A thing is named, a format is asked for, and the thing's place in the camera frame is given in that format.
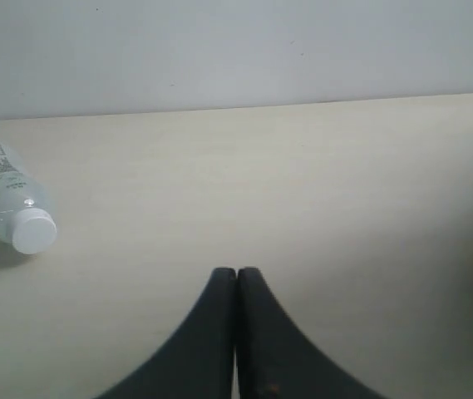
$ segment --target black object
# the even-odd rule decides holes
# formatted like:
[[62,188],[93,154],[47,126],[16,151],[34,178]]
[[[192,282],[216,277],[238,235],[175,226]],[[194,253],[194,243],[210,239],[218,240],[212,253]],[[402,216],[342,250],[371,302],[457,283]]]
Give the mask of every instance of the black object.
[[238,307],[242,399],[382,399],[307,340],[256,268],[239,271]]
[[230,399],[235,289],[235,271],[215,269],[174,335],[98,399]]

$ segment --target white wall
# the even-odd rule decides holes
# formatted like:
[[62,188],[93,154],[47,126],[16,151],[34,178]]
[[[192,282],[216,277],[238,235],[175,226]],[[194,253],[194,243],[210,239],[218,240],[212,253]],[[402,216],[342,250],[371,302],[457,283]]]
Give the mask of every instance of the white wall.
[[473,0],[0,0],[0,118],[473,91]]

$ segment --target water bottle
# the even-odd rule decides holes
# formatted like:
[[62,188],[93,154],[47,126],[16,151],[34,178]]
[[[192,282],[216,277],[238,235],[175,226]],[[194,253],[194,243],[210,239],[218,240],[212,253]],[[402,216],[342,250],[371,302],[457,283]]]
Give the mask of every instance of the water bottle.
[[22,254],[37,254],[53,244],[57,226],[43,187],[20,156],[0,144],[0,240]]

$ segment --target desk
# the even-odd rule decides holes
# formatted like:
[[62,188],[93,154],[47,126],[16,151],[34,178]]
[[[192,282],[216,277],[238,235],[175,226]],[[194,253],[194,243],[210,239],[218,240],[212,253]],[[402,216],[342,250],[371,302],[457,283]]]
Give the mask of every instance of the desk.
[[0,399],[88,399],[260,268],[391,399],[473,397],[473,95],[0,121],[60,238],[0,244]]

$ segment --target plastic bottle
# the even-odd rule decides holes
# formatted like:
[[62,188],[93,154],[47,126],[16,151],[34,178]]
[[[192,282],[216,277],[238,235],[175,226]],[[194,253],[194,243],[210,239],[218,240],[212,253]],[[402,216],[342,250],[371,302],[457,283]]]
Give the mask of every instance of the plastic bottle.
[[45,190],[22,165],[20,156],[0,144],[0,240],[22,254],[37,254],[57,237]]

